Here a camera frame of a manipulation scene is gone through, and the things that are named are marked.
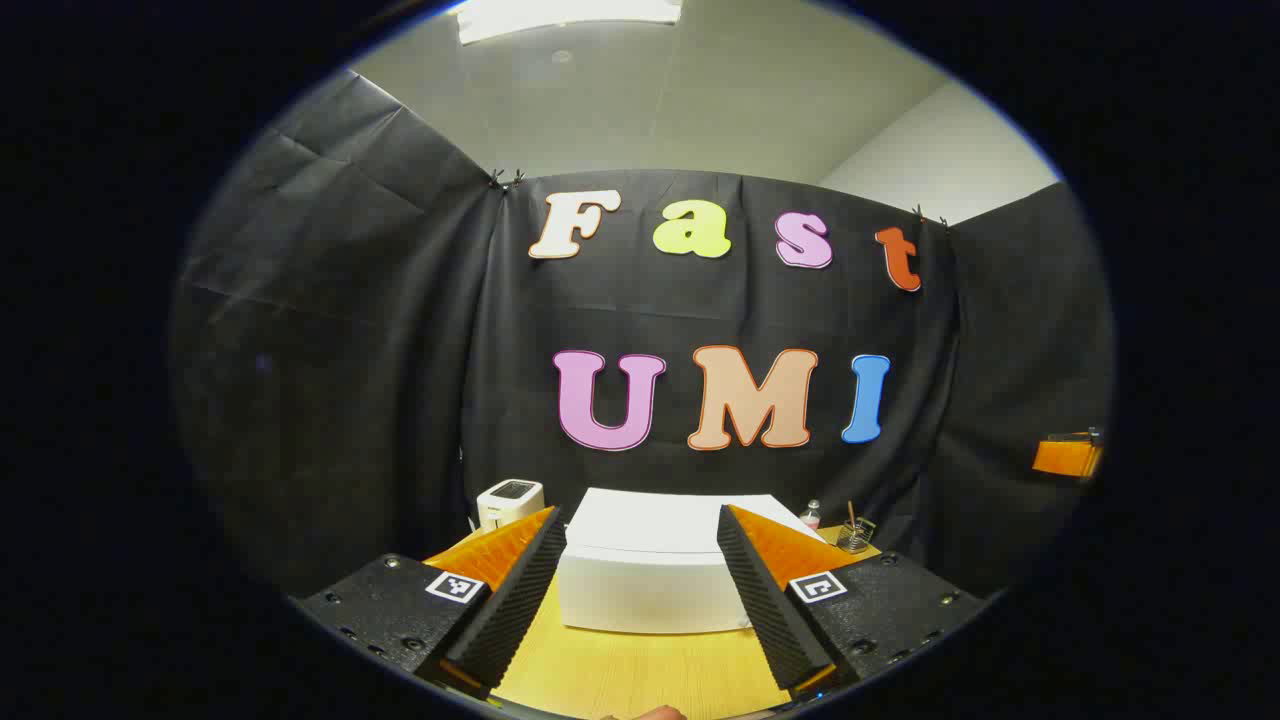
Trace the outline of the small white desktop device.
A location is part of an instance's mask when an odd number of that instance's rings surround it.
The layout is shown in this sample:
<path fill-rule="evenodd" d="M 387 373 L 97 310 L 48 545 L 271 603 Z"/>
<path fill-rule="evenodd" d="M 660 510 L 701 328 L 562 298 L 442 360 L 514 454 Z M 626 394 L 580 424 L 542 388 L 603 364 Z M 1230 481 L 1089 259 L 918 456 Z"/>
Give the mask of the small white desktop device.
<path fill-rule="evenodd" d="M 477 529 L 495 530 L 541 511 L 547 506 L 543 484 L 504 479 L 476 497 Z"/>

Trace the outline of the ceiling light panel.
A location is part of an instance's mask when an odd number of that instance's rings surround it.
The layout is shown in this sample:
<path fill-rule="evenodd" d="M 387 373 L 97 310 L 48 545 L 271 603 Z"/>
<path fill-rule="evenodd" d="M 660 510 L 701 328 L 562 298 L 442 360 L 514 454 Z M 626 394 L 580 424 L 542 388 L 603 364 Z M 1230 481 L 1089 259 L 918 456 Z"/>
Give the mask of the ceiling light panel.
<path fill-rule="evenodd" d="M 447 12 L 463 46 L 529 29 L 596 22 L 672 26 L 684 0 L 465 0 Z"/>

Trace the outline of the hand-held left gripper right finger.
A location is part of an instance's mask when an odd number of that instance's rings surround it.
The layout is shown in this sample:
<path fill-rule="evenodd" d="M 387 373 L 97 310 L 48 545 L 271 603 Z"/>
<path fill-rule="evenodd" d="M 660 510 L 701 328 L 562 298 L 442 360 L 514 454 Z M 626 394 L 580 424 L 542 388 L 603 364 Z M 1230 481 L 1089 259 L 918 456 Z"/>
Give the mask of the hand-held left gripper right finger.
<path fill-rule="evenodd" d="M 736 505 L 719 509 L 716 539 L 772 676 L 794 701 L 888 671 L 984 607 L 901 553 L 856 559 Z"/>

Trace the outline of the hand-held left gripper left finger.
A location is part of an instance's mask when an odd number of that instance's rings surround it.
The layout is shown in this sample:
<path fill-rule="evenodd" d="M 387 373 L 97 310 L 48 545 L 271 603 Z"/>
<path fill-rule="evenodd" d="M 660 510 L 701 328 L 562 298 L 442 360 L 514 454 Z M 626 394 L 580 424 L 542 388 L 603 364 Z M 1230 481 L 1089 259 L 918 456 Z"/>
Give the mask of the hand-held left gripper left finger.
<path fill-rule="evenodd" d="M 384 553 L 296 603 L 388 667 L 477 700 L 503 682 L 566 547 L 561 509 L 430 559 Z"/>

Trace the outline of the white microwave oven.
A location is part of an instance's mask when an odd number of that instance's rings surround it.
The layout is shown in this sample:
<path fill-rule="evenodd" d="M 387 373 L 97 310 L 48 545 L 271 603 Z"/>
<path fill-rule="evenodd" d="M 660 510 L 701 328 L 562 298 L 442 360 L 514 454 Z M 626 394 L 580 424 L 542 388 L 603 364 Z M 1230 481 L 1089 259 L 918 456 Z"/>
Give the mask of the white microwave oven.
<path fill-rule="evenodd" d="M 561 621 L 630 634 L 749 628 L 716 539 L 719 511 L 727 503 L 818 537 L 771 495 L 590 488 L 566 525 L 566 548 L 556 571 Z"/>

